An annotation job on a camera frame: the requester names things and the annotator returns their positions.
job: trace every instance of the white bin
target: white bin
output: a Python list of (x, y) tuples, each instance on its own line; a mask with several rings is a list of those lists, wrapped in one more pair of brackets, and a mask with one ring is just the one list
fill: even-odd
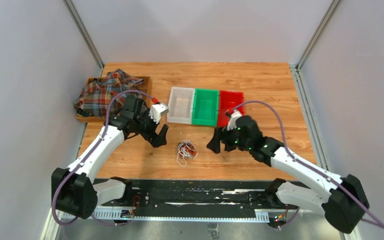
[(171, 87), (168, 100), (167, 122), (178, 124), (192, 124), (195, 88)]

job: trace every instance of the folded clothing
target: folded clothing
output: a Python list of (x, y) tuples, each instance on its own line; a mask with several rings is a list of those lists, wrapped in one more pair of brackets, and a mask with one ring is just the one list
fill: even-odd
[[(77, 113), (83, 117), (105, 117), (107, 107), (111, 99), (126, 90), (135, 90), (144, 80), (139, 77), (130, 76), (121, 69), (108, 72), (106, 77), (94, 78), (81, 90), (81, 94), (74, 102)], [(130, 93), (118, 96), (109, 109), (110, 114), (116, 114), (126, 101)], [(142, 98), (139, 93), (132, 93), (137, 98)]]

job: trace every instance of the wood grain surface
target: wood grain surface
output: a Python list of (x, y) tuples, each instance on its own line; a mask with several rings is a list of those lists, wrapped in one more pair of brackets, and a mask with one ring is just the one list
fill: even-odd
[[(287, 63), (249, 62), (123, 62), (107, 63), (103, 75), (122, 69), (133, 76), (151, 76), (152, 95), (168, 105), (171, 87), (230, 90), (244, 93), (244, 100), (262, 100), (280, 114), (289, 147), (316, 163), (293, 78)], [(273, 113), (261, 104), (245, 106), (266, 136), (281, 140), (281, 131)], [(164, 116), (162, 124), (167, 123)], [(81, 145), (82, 153), (98, 135), (102, 123), (88, 123)], [(214, 154), (206, 148), (214, 129), (168, 123), (167, 145), (153, 148), (142, 137), (126, 140), (104, 163), (100, 178), (125, 179), (213, 179), (273, 180), (294, 178), (280, 170), (255, 161), (247, 152), (235, 150)], [(181, 167), (176, 162), (177, 144), (189, 139), (197, 147), (198, 157)]]

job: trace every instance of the gray wall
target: gray wall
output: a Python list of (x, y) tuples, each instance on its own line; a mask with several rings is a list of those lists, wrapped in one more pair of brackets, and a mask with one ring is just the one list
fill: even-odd
[(297, 63), (331, 0), (74, 0), (105, 62)]
[(72, 104), (98, 73), (61, 0), (0, 1), (0, 239), (39, 238), (85, 126)]
[[(342, 1), (302, 75), (332, 170), (360, 178), (384, 220), (384, 1)], [(384, 239), (359, 228), (364, 240)]]

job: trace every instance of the white cable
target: white cable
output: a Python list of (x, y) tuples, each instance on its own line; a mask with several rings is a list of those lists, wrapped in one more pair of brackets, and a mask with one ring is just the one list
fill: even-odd
[(181, 166), (181, 167), (186, 167), (186, 165), (188, 164), (186, 162), (186, 159), (194, 159), (198, 156), (198, 153), (196, 153), (195, 155), (192, 155), (190, 152), (188, 151), (185, 151), (185, 149), (188, 148), (189, 150), (192, 150), (192, 151), (197, 151), (197, 147), (195, 147), (195, 145), (189, 141), (189, 139), (186, 139), (186, 140), (183, 140), (181, 141), (178, 145), (177, 145), (177, 157), (176, 157), (176, 162)]

